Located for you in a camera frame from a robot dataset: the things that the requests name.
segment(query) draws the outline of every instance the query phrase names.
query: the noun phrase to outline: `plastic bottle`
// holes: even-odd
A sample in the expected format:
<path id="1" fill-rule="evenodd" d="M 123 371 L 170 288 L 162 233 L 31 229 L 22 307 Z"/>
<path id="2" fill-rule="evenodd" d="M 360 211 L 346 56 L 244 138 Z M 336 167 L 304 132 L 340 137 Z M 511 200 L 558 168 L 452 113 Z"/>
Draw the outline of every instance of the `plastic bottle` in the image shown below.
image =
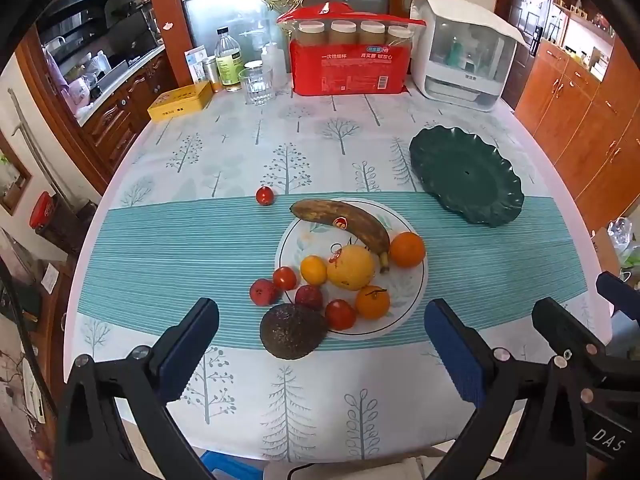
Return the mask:
<path id="1" fill-rule="evenodd" d="M 284 59 L 284 50 L 278 48 L 276 43 L 267 43 L 262 50 L 262 63 L 273 70 L 272 86 L 278 90 L 287 84 L 287 63 Z"/>
<path id="2" fill-rule="evenodd" d="M 235 92 L 240 89 L 238 73 L 242 70 L 240 44 L 229 35 L 228 27 L 218 29 L 216 64 L 225 90 Z"/>

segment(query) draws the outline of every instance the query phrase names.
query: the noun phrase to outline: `overripe banana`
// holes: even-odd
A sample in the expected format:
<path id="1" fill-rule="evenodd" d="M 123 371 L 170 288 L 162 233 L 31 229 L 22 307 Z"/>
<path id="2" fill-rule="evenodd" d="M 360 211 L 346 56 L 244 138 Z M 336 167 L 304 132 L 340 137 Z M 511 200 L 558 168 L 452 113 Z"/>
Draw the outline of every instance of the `overripe banana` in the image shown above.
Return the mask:
<path id="1" fill-rule="evenodd" d="M 364 209 L 337 200 L 299 200 L 290 211 L 301 220 L 332 225 L 357 236 L 369 251 L 378 255 L 380 272 L 389 270 L 389 234 Z"/>

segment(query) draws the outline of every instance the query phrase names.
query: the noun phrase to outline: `cherry tomato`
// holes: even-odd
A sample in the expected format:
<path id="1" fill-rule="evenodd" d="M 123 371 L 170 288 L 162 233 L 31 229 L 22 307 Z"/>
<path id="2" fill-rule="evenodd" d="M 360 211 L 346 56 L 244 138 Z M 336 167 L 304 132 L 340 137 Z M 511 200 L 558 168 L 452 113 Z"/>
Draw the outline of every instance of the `cherry tomato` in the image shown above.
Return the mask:
<path id="1" fill-rule="evenodd" d="M 298 277 L 291 267 L 280 267 L 273 271 L 273 283 L 280 290 L 293 290 L 298 284 Z"/>
<path id="2" fill-rule="evenodd" d="M 355 309 L 344 300 L 329 302 L 324 317 L 332 330 L 347 330 L 356 323 Z"/>
<path id="3" fill-rule="evenodd" d="M 262 186 L 255 192 L 255 199 L 260 205 L 271 205 L 273 204 L 273 191 L 269 186 Z"/>

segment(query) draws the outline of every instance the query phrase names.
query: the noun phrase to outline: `table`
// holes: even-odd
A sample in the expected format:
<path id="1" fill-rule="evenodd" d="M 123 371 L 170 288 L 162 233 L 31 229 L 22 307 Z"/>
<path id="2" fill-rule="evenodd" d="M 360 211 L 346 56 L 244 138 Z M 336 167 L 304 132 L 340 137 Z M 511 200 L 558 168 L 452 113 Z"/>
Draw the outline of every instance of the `table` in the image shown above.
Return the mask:
<path id="1" fill-rule="evenodd" d="M 431 298 L 445 298 L 490 346 L 518 358 L 551 356 L 530 320 L 545 296 L 608 341 L 608 304 L 594 289 L 600 267 L 584 223 L 510 108 L 499 102 L 477 112 L 408 89 L 305 98 L 285 88 L 263 107 L 223 93 L 198 114 L 149 124 L 82 248 L 65 373 L 81 353 L 108 360 L 152 345 L 207 296 L 220 307 L 220 329 L 183 398 L 168 407 L 190 443 L 250 458 L 338 462 L 448 440 L 472 413 L 424 333 Z M 476 133 L 511 161 L 526 196 L 514 222 L 467 224 L 422 192 L 407 147 L 435 124 Z M 263 182 L 278 193 L 268 208 L 254 199 Z M 327 338 L 288 362 L 264 351 L 265 310 L 248 289 L 273 271 L 288 208 L 302 196 L 364 198 L 398 211 L 426 242 L 429 279 L 418 308 L 393 332 Z M 119 407 L 133 422 L 128 406 Z"/>

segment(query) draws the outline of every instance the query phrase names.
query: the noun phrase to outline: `leaf-shaped plate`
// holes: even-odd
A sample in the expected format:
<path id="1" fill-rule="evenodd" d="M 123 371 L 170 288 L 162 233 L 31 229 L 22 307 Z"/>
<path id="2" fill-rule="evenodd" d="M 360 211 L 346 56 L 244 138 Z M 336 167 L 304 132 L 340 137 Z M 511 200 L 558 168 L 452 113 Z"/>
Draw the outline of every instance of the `leaf-shaped plate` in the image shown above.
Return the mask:
<path id="1" fill-rule="evenodd" d="M 460 128 L 434 126 L 409 146 L 411 165 L 424 190 L 472 224 L 507 224 L 522 210 L 520 178 L 495 146 Z"/>

